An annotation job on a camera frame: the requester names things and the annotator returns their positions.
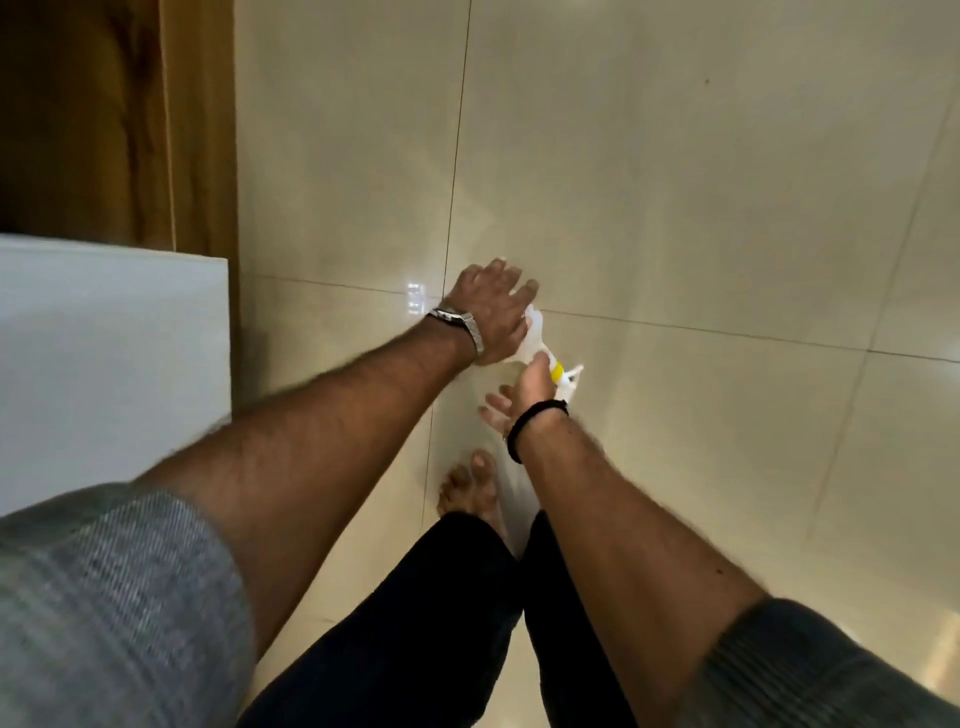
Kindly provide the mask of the person's grey left sleeve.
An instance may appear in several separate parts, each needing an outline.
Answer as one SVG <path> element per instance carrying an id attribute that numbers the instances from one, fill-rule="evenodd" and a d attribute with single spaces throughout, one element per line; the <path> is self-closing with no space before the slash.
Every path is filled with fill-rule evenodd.
<path id="1" fill-rule="evenodd" d="M 234 728 L 257 659 L 234 557 L 167 491 L 0 517 L 0 728 Z"/>

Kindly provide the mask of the person's grey right sleeve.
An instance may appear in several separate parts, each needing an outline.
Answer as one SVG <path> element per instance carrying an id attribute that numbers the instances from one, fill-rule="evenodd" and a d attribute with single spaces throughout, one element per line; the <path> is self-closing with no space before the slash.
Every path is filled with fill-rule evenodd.
<path id="1" fill-rule="evenodd" d="M 697 670 L 674 728 L 960 728 L 960 708 L 805 605 L 768 598 Z"/>

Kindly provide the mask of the person's grey sleeve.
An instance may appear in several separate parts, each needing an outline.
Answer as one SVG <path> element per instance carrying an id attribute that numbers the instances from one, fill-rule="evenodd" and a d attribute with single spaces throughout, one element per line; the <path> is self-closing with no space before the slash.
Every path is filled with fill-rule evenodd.
<path id="1" fill-rule="evenodd" d="M 768 598 L 697 670 L 674 728 L 960 728 L 960 708 L 805 605 Z"/>
<path id="2" fill-rule="evenodd" d="M 234 728 L 257 659 L 234 557 L 167 491 L 0 517 L 0 728 Z"/>

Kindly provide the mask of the silver wristwatch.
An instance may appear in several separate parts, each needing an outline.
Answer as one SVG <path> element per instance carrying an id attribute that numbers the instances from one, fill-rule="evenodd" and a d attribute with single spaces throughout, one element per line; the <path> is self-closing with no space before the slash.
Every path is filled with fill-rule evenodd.
<path id="1" fill-rule="evenodd" d="M 473 314 L 438 306 L 427 311 L 426 316 L 467 332 L 475 350 L 473 358 L 476 360 L 484 355 L 485 342 Z"/>

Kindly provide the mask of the person's left forearm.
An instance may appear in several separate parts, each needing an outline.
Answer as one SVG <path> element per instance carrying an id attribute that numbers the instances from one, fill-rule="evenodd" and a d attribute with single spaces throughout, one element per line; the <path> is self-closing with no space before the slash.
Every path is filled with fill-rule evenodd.
<path id="1" fill-rule="evenodd" d="M 138 477 L 194 506 L 222 537 L 243 578 L 258 657 L 438 395 L 477 361 L 469 333 L 426 317 Z"/>

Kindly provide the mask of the person's black trousers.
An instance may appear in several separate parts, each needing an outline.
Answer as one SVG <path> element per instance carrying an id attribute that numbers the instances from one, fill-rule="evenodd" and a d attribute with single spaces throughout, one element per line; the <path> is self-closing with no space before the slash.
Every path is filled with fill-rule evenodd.
<path id="1" fill-rule="evenodd" d="M 519 559 L 478 516 L 442 516 L 237 728 L 473 728 L 521 617 L 551 728 L 639 728 L 545 512 Z"/>

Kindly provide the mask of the person's right hand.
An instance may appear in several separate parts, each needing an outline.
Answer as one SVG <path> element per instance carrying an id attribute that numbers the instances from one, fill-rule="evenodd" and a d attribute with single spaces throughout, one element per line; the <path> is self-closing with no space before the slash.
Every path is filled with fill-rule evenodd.
<path id="1" fill-rule="evenodd" d="M 533 361 L 523 368 L 514 383 L 517 386 L 516 406 L 518 417 L 522 417 L 531 407 L 552 401 L 556 395 L 556 385 L 551 380 L 549 359 L 539 352 Z"/>

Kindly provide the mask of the white spray bottle yellow band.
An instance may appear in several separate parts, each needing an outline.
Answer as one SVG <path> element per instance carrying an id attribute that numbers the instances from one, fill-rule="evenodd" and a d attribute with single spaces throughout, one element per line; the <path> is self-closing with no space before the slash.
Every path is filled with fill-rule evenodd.
<path id="1" fill-rule="evenodd" d="M 556 385 L 557 399 L 570 405 L 580 383 L 584 365 L 565 367 L 556 355 L 546 346 L 544 338 L 544 315 L 533 304 L 524 311 L 527 331 L 517 351 L 503 360 L 504 363 L 519 365 L 530 364 L 538 353 L 546 354 L 549 359 L 551 381 Z"/>

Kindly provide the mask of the brown wooden door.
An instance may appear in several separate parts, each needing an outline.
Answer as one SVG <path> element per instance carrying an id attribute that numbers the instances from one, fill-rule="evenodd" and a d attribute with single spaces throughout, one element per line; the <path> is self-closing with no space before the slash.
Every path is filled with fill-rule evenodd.
<path id="1" fill-rule="evenodd" d="M 235 0 L 0 0 L 0 234 L 222 259 L 242 329 Z"/>

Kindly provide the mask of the person's left hand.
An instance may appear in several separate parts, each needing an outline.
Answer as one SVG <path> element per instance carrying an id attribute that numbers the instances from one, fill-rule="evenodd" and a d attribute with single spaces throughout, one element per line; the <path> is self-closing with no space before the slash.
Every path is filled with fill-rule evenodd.
<path id="1" fill-rule="evenodd" d="M 470 313 L 470 267 L 473 265 L 481 264 L 471 264 L 460 273 L 452 289 L 441 300 L 440 308 Z M 527 332 L 524 311 L 525 309 L 521 313 L 507 311 L 499 314 L 472 314 L 485 342 L 485 352 L 476 360 L 470 335 L 460 328 L 449 325 L 456 331 L 459 368 L 465 370 L 471 366 L 488 366 L 513 355 Z"/>

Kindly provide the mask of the person's bare foot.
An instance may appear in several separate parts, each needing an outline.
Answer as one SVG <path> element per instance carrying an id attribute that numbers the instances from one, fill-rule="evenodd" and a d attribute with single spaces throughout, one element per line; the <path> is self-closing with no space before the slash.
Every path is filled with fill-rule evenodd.
<path id="1" fill-rule="evenodd" d="M 476 449 L 466 464 L 452 467 L 439 486 L 436 511 L 441 518 L 456 513 L 474 516 L 508 544 L 494 455 L 486 449 Z"/>

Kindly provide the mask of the person's right forearm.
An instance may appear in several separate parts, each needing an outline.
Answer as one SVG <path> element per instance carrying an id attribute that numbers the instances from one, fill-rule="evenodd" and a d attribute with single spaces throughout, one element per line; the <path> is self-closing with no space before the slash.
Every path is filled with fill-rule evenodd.
<path id="1" fill-rule="evenodd" d="M 636 720 L 667 728 L 720 638 L 768 592 L 560 409 L 529 418 L 515 450 Z"/>

